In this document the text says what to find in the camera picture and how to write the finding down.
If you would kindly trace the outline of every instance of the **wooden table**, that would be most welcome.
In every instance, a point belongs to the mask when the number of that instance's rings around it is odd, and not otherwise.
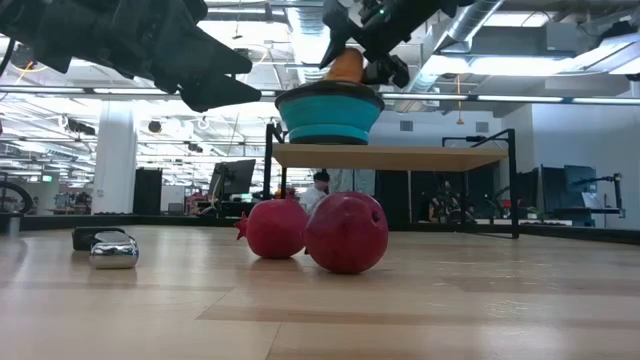
[[[508,157],[502,149],[274,144],[282,167],[463,172]]]

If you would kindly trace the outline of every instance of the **floor plank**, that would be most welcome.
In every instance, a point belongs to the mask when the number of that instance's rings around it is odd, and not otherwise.
[[[633,246],[392,233],[378,266],[338,276],[232,229],[126,230],[135,270],[91,270],[68,230],[0,238],[3,358],[640,358]]]

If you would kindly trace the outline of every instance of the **column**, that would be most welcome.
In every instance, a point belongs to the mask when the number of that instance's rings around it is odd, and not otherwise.
[[[60,173],[42,172],[38,191],[38,215],[53,215],[51,210],[56,208],[56,195],[60,192]]]
[[[133,103],[103,101],[98,128],[92,213],[131,213],[138,126]]]

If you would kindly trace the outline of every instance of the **person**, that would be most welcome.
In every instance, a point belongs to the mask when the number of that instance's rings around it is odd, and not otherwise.
[[[325,171],[313,175],[313,186],[300,196],[300,205],[311,214],[322,198],[327,196],[331,177]]]

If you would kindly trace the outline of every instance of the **black metal frame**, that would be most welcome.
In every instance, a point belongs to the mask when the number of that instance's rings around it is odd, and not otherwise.
[[[491,141],[502,141],[507,143],[509,153],[509,194],[511,199],[511,237],[513,239],[520,238],[520,219],[518,214],[518,168],[516,160],[516,131],[514,129],[503,130],[493,136],[464,136],[464,137],[443,137],[442,147],[447,145],[447,141],[450,140],[464,140],[466,142],[475,143],[471,145],[472,148],[476,148],[480,145],[484,145]],[[460,224],[466,227],[466,213],[467,213],[467,192],[468,188],[468,174],[467,172],[460,173],[460,184],[462,191],[460,192]]]
[[[282,136],[278,134],[276,130],[276,126],[273,123],[267,124],[267,133],[266,133],[266,149],[264,152],[264,184],[262,186],[262,199],[269,200],[271,199],[271,164],[273,158],[273,138],[280,144],[284,144],[285,139],[287,138],[288,132],[284,131]],[[287,168],[282,167],[282,179],[280,184],[280,193],[283,198],[287,193]]]
[[[520,238],[520,219],[518,214],[518,163],[516,159],[516,131],[514,129],[506,129],[503,130],[493,136],[490,136],[480,142],[477,142],[471,145],[472,148],[477,148],[480,145],[486,144],[490,141],[506,141],[508,148],[508,159],[509,159],[509,186],[511,189],[509,190],[509,198],[511,199],[511,238],[518,239]],[[465,177],[465,182],[463,183],[466,186],[466,172],[463,173]],[[461,204],[461,211],[464,213],[466,208],[464,208]]]

